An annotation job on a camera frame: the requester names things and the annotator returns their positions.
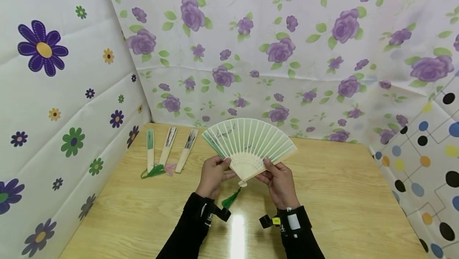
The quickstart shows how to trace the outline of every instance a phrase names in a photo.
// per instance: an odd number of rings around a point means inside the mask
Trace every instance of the wooden table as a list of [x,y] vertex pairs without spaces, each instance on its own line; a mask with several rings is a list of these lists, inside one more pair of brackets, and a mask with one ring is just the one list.
[[[215,152],[199,135],[181,174],[141,180],[145,131],[155,130],[159,160],[169,126],[146,124],[106,184],[61,259],[155,258],[198,183],[202,162]],[[190,128],[179,127],[168,163],[176,163]],[[294,175],[314,235],[327,259],[426,258],[419,240],[364,145],[292,139],[298,152],[285,161]],[[223,183],[218,202],[238,189]],[[214,217],[200,258],[286,258],[278,228],[259,218],[276,213],[265,185],[248,181],[228,222]]]

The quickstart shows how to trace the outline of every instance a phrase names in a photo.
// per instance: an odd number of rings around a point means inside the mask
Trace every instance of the closed folding fan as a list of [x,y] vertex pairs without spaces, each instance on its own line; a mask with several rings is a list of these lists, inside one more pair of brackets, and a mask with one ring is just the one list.
[[295,144],[280,129],[253,118],[215,124],[202,137],[221,158],[231,158],[229,167],[241,178],[240,186],[247,186],[247,180],[266,170],[265,157],[276,164],[296,151]]

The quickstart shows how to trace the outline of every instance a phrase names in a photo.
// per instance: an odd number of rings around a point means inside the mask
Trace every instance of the hand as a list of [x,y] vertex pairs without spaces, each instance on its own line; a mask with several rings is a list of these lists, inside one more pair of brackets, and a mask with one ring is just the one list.
[[280,210],[286,210],[287,207],[292,209],[300,207],[290,168],[283,163],[273,165],[267,157],[263,162],[267,171],[256,175],[256,178],[268,186],[269,195],[271,195],[274,205]]
[[215,199],[220,192],[221,183],[236,176],[234,172],[223,173],[230,164],[231,159],[229,157],[222,160],[220,156],[216,155],[206,159],[202,165],[201,179],[196,194],[203,198]]

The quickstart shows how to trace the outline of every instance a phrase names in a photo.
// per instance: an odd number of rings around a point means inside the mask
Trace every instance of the black sleeve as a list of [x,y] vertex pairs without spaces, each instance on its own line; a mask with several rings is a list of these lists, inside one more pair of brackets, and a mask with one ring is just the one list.
[[281,238],[284,249],[286,250],[287,259],[325,259],[314,238],[311,223],[309,222],[304,206],[294,211],[300,229],[293,230],[293,232],[287,231],[290,227],[288,220],[286,216],[281,216],[281,223],[283,225],[281,226]]
[[200,245],[212,220],[212,214],[206,212],[209,201],[211,200],[196,193],[190,195],[177,226],[157,259],[198,258]]

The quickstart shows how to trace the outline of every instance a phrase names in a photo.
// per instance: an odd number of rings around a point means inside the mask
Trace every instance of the green tassel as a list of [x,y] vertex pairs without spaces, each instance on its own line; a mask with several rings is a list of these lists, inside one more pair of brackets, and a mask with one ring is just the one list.
[[239,192],[241,192],[241,187],[239,187],[239,189],[237,190],[237,192],[233,193],[233,195],[231,195],[229,198],[224,199],[224,200],[222,201],[223,207],[226,208],[226,209],[229,209],[230,206],[235,202],[236,197],[237,197],[237,195],[239,194]]
[[141,174],[141,178],[142,179],[145,179],[147,177],[155,177],[156,175],[162,175],[162,174],[165,174],[166,171],[164,170],[164,165],[155,165],[154,168],[148,172],[147,174],[147,171],[145,169],[144,172],[142,172]]

